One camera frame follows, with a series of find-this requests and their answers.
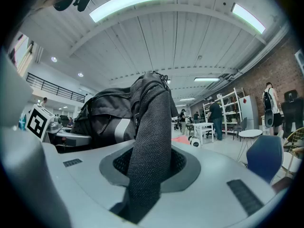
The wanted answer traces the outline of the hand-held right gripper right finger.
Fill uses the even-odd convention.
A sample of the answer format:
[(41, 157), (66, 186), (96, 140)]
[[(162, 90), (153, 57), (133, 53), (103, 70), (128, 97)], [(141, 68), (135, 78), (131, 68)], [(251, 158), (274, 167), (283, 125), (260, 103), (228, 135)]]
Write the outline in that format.
[[(200, 174), (186, 190), (162, 194), (141, 220), (142, 228), (257, 228), (286, 193), (276, 193), (230, 157), (179, 142), (172, 144), (198, 159)], [(262, 207), (254, 214), (246, 213), (229, 187), (234, 180), (242, 181), (261, 201)]]

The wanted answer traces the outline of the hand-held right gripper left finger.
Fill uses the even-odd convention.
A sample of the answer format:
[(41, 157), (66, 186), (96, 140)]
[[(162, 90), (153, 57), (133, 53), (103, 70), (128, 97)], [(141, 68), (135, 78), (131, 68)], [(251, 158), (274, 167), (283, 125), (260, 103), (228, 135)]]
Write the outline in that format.
[(52, 181), (69, 213), (74, 228), (133, 228), (134, 224), (111, 213), (121, 202), (124, 187), (110, 184), (100, 173), (99, 163), (125, 147), (124, 143), (93, 150), (59, 154), (44, 143), (43, 150)]

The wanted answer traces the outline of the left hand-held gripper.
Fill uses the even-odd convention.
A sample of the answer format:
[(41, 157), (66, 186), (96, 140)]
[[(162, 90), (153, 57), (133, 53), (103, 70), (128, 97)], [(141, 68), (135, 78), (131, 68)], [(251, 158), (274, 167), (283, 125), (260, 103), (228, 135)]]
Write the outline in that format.
[(90, 145), (92, 137), (66, 131), (60, 131), (62, 124), (55, 120), (55, 115), (46, 108), (35, 104), (33, 105), (26, 129), (34, 134), (41, 142), (45, 141), (48, 133), (56, 134), (61, 140), (64, 138), (64, 144), (69, 147), (79, 147)]

